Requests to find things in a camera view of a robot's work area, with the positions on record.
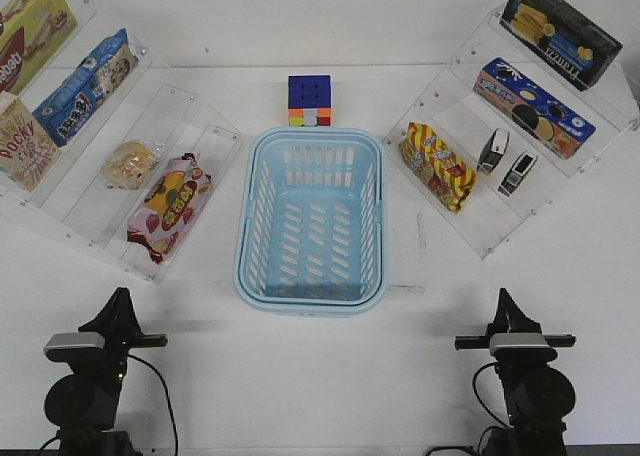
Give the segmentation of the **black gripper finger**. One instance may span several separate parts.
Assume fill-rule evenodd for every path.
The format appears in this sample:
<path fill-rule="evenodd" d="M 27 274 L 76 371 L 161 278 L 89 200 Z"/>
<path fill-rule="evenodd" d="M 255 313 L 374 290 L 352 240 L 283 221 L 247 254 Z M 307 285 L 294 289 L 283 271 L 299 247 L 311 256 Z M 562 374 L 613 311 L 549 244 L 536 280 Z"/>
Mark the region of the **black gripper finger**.
<path fill-rule="evenodd" d="M 499 290 L 494 320 L 486 329 L 488 337 L 500 333 L 542 333 L 541 325 L 524 314 L 506 288 Z"/>
<path fill-rule="evenodd" d="M 118 287 L 105 306 L 79 332 L 95 332 L 103 337 L 141 337 L 142 330 L 131 300 L 130 290 Z"/>

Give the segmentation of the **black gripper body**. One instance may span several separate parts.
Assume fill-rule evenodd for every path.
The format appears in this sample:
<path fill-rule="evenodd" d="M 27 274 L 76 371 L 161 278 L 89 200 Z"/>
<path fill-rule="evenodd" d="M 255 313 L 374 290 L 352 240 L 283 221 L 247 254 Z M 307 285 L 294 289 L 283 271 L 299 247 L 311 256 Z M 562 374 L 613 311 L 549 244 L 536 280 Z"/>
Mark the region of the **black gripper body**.
<path fill-rule="evenodd" d="M 106 336 L 95 331 L 73 333 L 76 345 L 69 366 L 75 373 L 89 376 L 124 376 L 129 352 L 136 348 L 162 348 L 168 344 L 164 333 L 147 334 L 141 330 L 123 330 Z"/>
<path fill-rule="evenodd" d="M 572 334 L 542 334 L 549 344 L 550 349 L 546 350 L 506 350 L 499 352 L 495 363 L 533 362 L 534 365 L 547 364 L 557 358 L 557 348 L 570 348 L 576 343 L 576 336 Z M 454 346 L 456 350 L 489 350 L 489 340 L 491 337 L 483 336 L 456 336 Z"/>

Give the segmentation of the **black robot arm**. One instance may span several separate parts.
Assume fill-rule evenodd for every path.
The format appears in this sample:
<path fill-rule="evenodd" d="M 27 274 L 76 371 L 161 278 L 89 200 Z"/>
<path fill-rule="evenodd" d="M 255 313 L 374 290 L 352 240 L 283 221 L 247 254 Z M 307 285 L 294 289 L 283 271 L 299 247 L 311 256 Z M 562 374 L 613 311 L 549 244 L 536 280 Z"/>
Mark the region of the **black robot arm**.
<path fill-rule="evenodd" d="M 457 336 L 457 350 L 487 349 L 503 389 L 508 420 L 481 436 L 477 455 L 565 455 L 563 417 L 575 407 L 569 379 L 550 363 L 559 348 L 576 343 L 572 334 L 545 334 L 507 289 L 499 290 L 494 320 L 480 336 Z"/>
<path fill-rule="evenodd" d="M 91 321 L 75 332 L 53 335 L 43 352 L 71 373 L 48 391 L 44 412 L 58 427 L 60 455 L 138 455 L 126 431 L 114 424 L 129 352 L 164 347 L 164 334 L 145 334 L 130 291 L 118 287 Z"/>

